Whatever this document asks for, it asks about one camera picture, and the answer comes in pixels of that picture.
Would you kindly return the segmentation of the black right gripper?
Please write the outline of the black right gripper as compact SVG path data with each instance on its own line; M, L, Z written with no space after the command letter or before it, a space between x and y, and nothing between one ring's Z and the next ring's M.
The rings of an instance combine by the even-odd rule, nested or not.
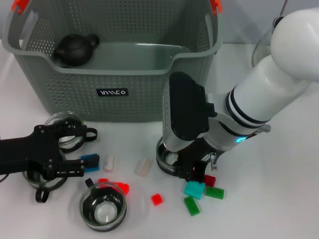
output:
M212 152L212 147L204 138L196 139L186 148L177 153L177 160L173 166L181 166L178 177L185 181L204 182L205 170L208 165L202 159Z

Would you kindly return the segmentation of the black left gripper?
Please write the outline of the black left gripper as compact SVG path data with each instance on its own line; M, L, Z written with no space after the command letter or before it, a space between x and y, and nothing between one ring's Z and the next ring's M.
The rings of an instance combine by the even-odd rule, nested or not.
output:
M87 126L76 119L61 119L48 126L37 125L31 135L0 141L1 175L24 171L39 172L46 180L83 177L87 170L99 168L100 156L90 154L75 160L60 156L58 141L79 137L85 141Z

